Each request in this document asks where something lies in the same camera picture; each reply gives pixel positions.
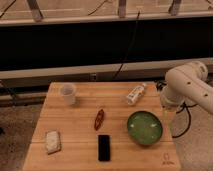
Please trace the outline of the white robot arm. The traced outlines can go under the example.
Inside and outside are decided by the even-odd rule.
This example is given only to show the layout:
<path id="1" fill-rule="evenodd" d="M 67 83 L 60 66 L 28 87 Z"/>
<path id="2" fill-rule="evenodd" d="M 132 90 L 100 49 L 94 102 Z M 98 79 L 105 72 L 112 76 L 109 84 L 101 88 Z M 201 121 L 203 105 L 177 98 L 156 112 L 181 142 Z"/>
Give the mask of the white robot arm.
<path id="1" fill-rule="evenodd" d="M 168 70 L 166 85 L 160 92 L 161 105 L 176 109 L 189 99 L 213 115 L 213 87 L 206 83 L 208 69 L 200 61 L 189 62 Z"/>

